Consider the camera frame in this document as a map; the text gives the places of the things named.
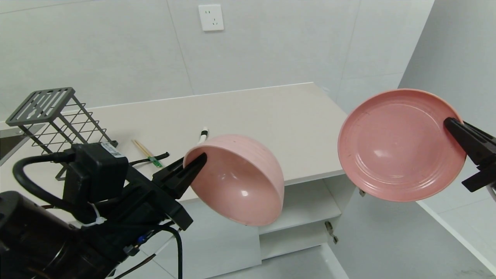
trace label sticker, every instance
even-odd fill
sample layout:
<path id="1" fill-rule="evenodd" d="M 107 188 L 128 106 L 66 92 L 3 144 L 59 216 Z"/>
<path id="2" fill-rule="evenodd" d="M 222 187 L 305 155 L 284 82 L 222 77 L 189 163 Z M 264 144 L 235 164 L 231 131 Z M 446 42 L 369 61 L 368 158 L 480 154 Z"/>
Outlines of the label sticker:
<path id="1" fill-rule="evenodd" d="M 112 154 L 112 156 L 114 156 L 115 158 L 125 157 L 119 151 L 117 151 L 117 149 L 115 147 L 113 147 L 110 144 L 110 142 L 102 142 L 100 144 L 102 145 L 103 148 L 105 148 L 106 151 L 108 151 L 110 154 Z"/>

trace pink bowl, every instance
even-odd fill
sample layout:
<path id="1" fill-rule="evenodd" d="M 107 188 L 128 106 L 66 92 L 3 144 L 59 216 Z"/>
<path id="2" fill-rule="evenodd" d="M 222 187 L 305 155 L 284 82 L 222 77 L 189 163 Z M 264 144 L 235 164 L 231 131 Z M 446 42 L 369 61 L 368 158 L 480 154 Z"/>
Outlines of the pink bowl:
<path id="1" fill-rule="evenodd" d="M 444 127 L 456 111 L 441 98 L 416 89 L 376 95 L 346 119 L 338 140 L 341 165 L 364 192 L 411 202 L 446 188 L 460 173 L 466 153 Z"/>
<path id="2" fill-rule="evenodd" d="M 191 188 L 210 208 L 244 225 L 264 226 L 281 214 L 284 178 L 268 148 L 241 135 L 222 135 L 193 147 L 184 166 L 200 154 L 207 163 Z"/>

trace cabinet hinge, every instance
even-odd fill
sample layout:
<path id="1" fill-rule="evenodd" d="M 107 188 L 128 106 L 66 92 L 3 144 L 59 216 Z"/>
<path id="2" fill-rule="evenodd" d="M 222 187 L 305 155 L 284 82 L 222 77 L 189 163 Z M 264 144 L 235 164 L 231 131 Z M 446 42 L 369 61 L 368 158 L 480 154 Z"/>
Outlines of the cabinet hinge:
<path id="1" fill-rule="evenodd" d="M 332 241 L 334 244 L 338 243 L 339 239 L 337 236 L 334 235 L 334 228 L 332 227 L 331 222 L 326 221 L 325 223 L 325 228 L 327 229 L 327 233 L 332 237 Z"/>

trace pink plate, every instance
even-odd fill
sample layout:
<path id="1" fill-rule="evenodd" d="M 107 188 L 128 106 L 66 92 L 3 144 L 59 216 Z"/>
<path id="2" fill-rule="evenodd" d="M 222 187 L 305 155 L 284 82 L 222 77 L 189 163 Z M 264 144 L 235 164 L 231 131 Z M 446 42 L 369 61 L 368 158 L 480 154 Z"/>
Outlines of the pink plate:
<path id="1" fill-rule="evenodd" d="M 383 92 L 346 119 L 338 141 L 341 165 L 364 192 L 394 202 L 428 198 L 460 173 L 466 153 L 444 128 L 456 111 L 416 89 Z"/>

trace chopstick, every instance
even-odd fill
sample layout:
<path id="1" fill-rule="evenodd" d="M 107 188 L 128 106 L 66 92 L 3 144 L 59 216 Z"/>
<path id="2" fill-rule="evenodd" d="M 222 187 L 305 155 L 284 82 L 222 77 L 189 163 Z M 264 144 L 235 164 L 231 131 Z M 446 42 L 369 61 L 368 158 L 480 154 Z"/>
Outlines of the chopstick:
<path id="1" fill-rule="evenodd" d="M 157 160 L 155 157 L 152 155 L 152 153 L 146 149 L 144 145 L 142 145 L 140 142 L 137 140 L 131 140 L 132 143 L 145 155 L 148 160 L 150 160 L 157 168 L 163 168 L 164 166 Z"/>

